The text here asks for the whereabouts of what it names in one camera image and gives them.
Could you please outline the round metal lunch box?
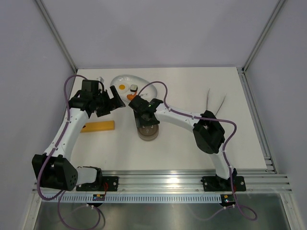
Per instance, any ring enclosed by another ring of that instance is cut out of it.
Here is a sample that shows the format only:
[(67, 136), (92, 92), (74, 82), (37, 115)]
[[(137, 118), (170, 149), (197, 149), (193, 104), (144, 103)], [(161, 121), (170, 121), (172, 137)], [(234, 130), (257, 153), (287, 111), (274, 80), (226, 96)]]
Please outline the round metal lunch box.
[(139, 136), (139, 137), (141, 140), (147, 141), (147, 142), (153, 141), (157, 138), (157, 136)]

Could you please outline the metal tongs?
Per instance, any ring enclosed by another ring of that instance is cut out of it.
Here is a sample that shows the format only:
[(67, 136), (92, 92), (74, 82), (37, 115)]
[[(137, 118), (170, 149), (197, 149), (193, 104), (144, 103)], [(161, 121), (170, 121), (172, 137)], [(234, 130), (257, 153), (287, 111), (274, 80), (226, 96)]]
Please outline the metal tongs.
[(225, 94), (222, 98), (222, 100), (220, 101), (219, 105), (215, 105), (214, 102), (215, 100), (212, 97), (212, 93), (211, 93), (211, 88), (208, 89), (207, 94), (206, 94), (206, 100), (205, 100), (205, 109), (209, 110), (209, 111), (213, 111), (213, 107), (216, 107), (216, 111), (215, 111), (215, 115), (218, 115), (218, 113), (220, 112), (221, 108), (224, 105), (224, 102), (227, 98), (227, 94)]

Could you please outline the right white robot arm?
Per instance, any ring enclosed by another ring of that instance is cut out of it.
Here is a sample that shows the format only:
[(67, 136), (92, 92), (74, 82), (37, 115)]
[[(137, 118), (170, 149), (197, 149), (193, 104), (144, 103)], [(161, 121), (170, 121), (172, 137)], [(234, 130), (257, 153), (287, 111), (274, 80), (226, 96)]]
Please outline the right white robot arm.
[(192, 132), (197, 147), (211, 157), (219, 187), (228, 190), (235, 184), (234, 168), (225, 151), (233, 134), (225, 139), (225, 130), (221, 125), (222, 122), (232, 124), (236, 131), (237, 127), (234, 122), (217, 119), (208, 110), (202, 114), (179, 110), (156, 98), (147, 101), (140, 96), (135, 96), (129, 103), (129, 107), (134, 111), (140, 123), (145, 126), (167, 122)]

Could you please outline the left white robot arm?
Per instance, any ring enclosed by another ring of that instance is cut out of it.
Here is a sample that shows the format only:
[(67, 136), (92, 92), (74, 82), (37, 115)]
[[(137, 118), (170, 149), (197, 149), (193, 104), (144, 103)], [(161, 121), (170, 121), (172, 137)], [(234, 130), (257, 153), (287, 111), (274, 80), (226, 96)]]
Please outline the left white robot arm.
[(43, 154), (36, 154), (32, 166), (37, 187), (71, 191), (90, 187), (97, 191), (105, 186), (102, 170), (97, 167), (74, 167), (71, 155), (77, 138), (93, 113), (97, 117), (125, 107), (116, 87), (110, 86), (112, 97), (98, 80), (83, 80), (82, 87), (68, 101), (68, 112), (53, 141)]

